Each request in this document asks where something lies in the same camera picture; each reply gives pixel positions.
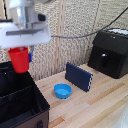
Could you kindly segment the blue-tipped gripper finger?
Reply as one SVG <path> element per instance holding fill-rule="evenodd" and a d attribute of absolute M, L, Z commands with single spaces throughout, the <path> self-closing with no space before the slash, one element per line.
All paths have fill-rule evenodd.
<path fill-rule="evenodd" d="M 29 52 L 29 62 L 32 62 L 33 52 L 34 52 L 34 46 L 31 46 Z"/>

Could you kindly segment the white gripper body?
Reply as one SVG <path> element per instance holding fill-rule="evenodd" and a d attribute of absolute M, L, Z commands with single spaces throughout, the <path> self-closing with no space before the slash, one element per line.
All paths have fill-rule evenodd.
<path fill-rule="evenodd" d="M 46 23 L 35 24 L 32 29 L 19 29 L 13 22 L 0 22 L 1 49 L 46 44 L 50 40 L 50 27 Z"/>

